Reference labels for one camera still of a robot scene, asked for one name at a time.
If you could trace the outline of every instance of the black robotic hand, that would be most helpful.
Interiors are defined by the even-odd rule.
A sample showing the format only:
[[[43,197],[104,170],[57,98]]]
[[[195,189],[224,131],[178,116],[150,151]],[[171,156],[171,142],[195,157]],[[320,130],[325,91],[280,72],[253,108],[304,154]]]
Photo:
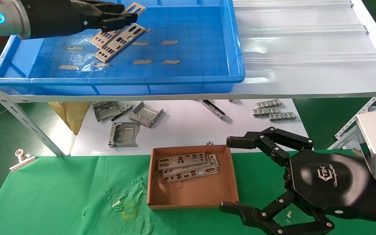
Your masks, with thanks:
[[[30,38],[68,36],[85,29],[103,32],[137,21],[136,13],[122,13],[124,5],[96,0],[21,0],[30,22]]]
[[[275,143],[299,152],[290,158]],[[273,127],[247,132],[243,137],[228,137],[228,147],[259,148],[279,166],[286,167],[283,180],[287,191],[262,210],[222,202],[220,211],[237,214],[245,226],[262,229],[268,235],[326,234],[334,229],[326,215],[376,222],[376,180],[365,160],[340,153],[315,153],[312,144],[309,138]],[[277,224],[273,217],[291,203],[315,221],[289,226]]]

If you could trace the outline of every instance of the green floor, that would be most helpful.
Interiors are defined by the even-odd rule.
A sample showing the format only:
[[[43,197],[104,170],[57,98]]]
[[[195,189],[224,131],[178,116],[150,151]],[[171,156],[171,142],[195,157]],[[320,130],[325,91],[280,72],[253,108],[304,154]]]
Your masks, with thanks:
[[[376,20],[376,0],[364,0],[364,3]],[[309,137],[315,141],[315,149],[326,149],[335,141],[333,136],[339,128],[368,100],[369,98],[297,99],[294,103]],[[338,109],[339,103],[346,103],[346,107]],[[50,128],[51,123],[57,120],[56,114],[46,103],[22,104],[21,107],[42,129]],[[0,187],[9,172],[8,168],[16,162],[13,153],[19,148],[33,153],[45,146],[10,113],[4,113],[0,116]]]

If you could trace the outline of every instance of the green tablecloth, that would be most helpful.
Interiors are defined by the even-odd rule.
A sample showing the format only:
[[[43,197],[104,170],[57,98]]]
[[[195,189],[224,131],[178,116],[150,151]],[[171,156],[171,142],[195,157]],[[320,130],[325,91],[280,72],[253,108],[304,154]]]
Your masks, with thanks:
[[[2,186],[0,235],[263,234],[218,209],[150,210],[149,158],[39,157],[9,173]],[[241,203],[262,208],[285,192],[284,171],[267,156],[236,153],[233,162]],[[291,205],[276,220],[287,225],[312,219]],[[331,220],[332,235],[376,234],[373,222]]]

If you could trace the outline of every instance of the robotic arm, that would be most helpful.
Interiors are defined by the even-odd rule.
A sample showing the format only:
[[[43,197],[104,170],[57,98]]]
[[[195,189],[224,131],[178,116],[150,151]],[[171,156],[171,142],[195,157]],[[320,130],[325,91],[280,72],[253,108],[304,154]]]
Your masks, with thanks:
[[[96,0],[0,0],[0,36],[22,39],[68,36],[85,29],[103,32],[137,21],[124,5]]]
[[[326,215],[376,222],[376,112],[358,115],[357,127],[363,135],[359,141],[364,157],[315,153],[309,138],[273,127],[228,137],[228,147],[259,148],[285,167],[286,192],[262,209],[222,202],[220,211],[236,214],[245,226],[268,235],[324,235],[334,229]],[[290,157],[276,143],[299,152]],[[291,203],[315,221],[288,226],[276,223],[273,218]]]

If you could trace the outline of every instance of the metal rack post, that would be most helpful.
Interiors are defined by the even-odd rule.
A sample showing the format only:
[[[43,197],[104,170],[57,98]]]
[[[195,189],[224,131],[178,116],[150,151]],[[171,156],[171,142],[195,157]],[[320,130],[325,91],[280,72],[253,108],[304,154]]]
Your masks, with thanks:
[[[0,103],[15,116],[27,129],[35,133],[39,140],[46,145],[57,156],[65,156],[65,154],[56,146],[55,143],[27,116],[24,111],[13,103],[9,96],[0,90]]]

